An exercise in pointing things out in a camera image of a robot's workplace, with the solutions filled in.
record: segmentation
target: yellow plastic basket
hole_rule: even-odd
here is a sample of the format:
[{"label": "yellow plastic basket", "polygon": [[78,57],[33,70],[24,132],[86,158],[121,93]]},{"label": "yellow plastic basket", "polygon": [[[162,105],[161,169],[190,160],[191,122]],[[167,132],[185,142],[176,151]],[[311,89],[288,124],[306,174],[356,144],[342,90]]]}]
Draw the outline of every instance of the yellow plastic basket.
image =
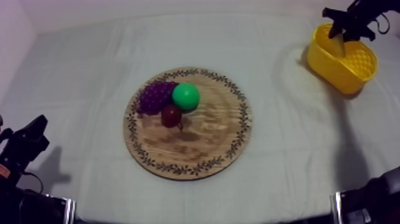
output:
[{"label": "yellow plastic basket", "polygon": [[378,67],[376,56],[360,41],[345,43],[345,57],[328,53],[334,47],[333,40],[328,38],[331,27],[332,24],[323,24],[314,31],[308,64],[343,94],[354,94],[374,77]]}]

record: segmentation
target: green ball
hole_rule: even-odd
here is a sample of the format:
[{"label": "green ball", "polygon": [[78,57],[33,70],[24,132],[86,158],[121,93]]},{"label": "green ball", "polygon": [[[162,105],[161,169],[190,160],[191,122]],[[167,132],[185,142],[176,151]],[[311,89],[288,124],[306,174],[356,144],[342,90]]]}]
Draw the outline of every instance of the green ball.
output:
[{"label": "green ball", "polygon": [[193,110],[199,105],[200,93],[195,85],[181,83],[172,92],[172,99],[182,110]]}]

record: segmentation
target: white table surface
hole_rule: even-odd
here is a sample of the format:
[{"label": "white table surface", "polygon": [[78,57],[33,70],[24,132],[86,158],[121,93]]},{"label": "white table surface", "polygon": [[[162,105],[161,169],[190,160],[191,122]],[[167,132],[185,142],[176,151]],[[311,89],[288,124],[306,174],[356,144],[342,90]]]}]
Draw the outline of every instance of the white table surface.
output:
[{"label": "white table surface", "polygon": [[[1,103],[5,127],[44,114],[51,144],[29,170],[87,220],[271,223],[330,211],[329,194],[400,165],[400,40],[368,43],[379,71],[343,99],[304,67],[320,21],[250,14],[114,20],[40,35]],[[123,139],[130,97],[165,70],[198,66],[235,81],[254,116],[230,167],[193,182],[154,176]],[[32,179],[20,186],[36,187]]]}]

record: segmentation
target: grape cluster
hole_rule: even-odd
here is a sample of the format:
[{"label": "grape cluster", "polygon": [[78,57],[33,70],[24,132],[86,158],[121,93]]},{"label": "grape cluster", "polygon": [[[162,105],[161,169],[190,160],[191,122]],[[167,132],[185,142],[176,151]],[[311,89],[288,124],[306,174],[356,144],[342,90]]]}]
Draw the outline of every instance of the grape cluster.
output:
[{"label": "grape cluster", "polygon": [[173,103],[172,92],[176,82],[154,82],[145,87],[140,95],[139,114],[156,115],[164,107]]}]

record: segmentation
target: round wooden tray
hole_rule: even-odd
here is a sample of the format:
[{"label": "round wooden tray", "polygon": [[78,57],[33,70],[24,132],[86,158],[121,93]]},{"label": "round wooden tray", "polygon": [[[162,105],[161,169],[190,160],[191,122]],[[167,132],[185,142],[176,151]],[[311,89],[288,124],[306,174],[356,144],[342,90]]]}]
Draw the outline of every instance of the round wooden tray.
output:
[{"label": "round wooden tray", "polygon": [[[183,115],[182,132],[164,127],[160,114],[136,112],[140,93],[154,81],[187,82],[199,89],[200,104]],[[124,138],[146,170],[168,179],[194,180],[234,162],[249,140],[251,126],[251,109],[236,84],[208,69],[184,67],[153,77],[132,96],[124,116]]]}]

